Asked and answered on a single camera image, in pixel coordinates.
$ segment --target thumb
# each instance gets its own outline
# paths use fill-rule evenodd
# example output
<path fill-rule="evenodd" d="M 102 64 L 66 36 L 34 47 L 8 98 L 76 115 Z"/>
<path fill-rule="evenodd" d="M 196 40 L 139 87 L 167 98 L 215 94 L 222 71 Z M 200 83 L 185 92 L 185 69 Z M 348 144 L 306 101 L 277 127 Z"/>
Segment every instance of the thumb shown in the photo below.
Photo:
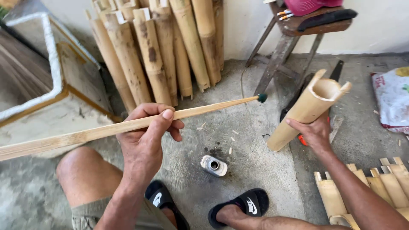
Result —
<path fill-rule="evenodd" d="M 166 130 L 169 129 L 173 121 L 173 111 L 166 109 L 157 118 L 155 118 L 149 125 L 146 133 L 142 138 L 148 138 L 150 142 L 157 143 L 161 142 L 162 136 L 165 134 Z"/>
<path fill-rule="evenodd" d="M 300 133 L 302 133 L 303 130 L 305 129 L 305 127 L 306 127 L 305 124 L 300 123 L 300 122 L 298 122 L 298 121 L 296 121 L 296 120 L 294 120 L 294 119 L 290 119 L 290 118 L 287 119 L 287 120 L 285 120 L 285 122 L 286 122 L 289 126 L 291 126 L 293 129 L 296 129 L 296 130 L 300 131 Z"/>

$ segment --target black slide sandal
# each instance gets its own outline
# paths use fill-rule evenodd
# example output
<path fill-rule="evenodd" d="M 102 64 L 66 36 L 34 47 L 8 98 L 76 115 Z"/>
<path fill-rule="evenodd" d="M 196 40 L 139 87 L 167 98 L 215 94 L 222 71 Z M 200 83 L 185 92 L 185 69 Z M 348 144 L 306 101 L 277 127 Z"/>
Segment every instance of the black slide sandal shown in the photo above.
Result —
<path fill-rule="evenodd" d="M 260 188 L 251 189 L 239 195 L 238 197 L 236 197 L 235 199 L 231 201 L 228 201 L 222 204 L 218 204 L 214 206 L 212 209 L 210 209 L 208 218 L 209 218 L 209 223 L 213 228 L 221 228 L 221 227 L 227 226 L 216 220 L 216 214 L 224 206 L 230 205 L 230 204 L 237 205 L 241 208 L 241 206 L 238 205 L 238 203 L 235 201 L 236 199 L 240 199 L 243 201 L 243 203 L 245 204 L 245 207 L 243 207 L 246 210 L 245 213 L 253 217 L 263 216 L 267 212 L 268 207 L 270 205 L 268 195 L 263 189 L 260 189 Z"/>
<path fill-rule="evenodd" d="M 166 207 L 172 210 L 175 214 L 178 230 L 190 230 L 189 223 L 176 207 L 169 190 L 162 182 L 152 181 L 145 191 L 145 198 L 159 209 Z"/>

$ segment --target fingernail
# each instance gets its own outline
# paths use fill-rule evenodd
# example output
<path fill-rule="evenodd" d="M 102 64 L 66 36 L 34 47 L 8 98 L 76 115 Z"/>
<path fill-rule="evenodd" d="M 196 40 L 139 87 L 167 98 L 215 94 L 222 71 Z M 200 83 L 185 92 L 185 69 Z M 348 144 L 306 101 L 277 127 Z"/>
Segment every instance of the fingernail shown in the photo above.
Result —
<path fill-rule="evenodd" d="M 163 118 L 165 118 L 166 120 L 169 120 L 173 117 L 173 111 L 170 109 L 167 109 L 163 112 L 162 114 Z"/>

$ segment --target pink cap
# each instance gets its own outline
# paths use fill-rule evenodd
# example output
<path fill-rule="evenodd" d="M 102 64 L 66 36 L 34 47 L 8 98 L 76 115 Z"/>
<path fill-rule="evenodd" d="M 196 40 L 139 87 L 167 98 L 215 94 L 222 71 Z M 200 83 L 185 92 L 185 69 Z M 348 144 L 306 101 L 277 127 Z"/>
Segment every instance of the pink cap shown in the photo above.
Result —
<path fill-rule="evenodd" d="M 284 0 L 285 4 L 295 16 L 304 16 L 321 7 L 338 7 L 342 0 Z"/>

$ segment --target hand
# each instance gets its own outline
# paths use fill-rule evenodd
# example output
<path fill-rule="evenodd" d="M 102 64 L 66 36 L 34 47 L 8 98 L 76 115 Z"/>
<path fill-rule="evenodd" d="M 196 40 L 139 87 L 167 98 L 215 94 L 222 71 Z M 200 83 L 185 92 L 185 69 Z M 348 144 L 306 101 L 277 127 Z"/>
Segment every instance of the hand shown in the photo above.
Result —
<path fill-rule="evenodd" d="M 292 128 L 300 131 L 312 150 L 319 154 L 332 151 L 329 142 L 330 124 L 327 117 L 328 113 L 323 113 L 311 124 L 303 124 L 294 119 L 287 119 L 286 122 Z"/>
<path fill-rule="evenodd" d="M 125 121 L 160 114 L 148 128 L 117 134 L 124 155 L 124 176 L 145 176 L 150 182 L 162 164 L 162 136 L 168 131 L 180 142 L 179 130 L 184 128 L 180 120 L 173 121 L 175 109 L 165 104 L 143 103 Z"/>

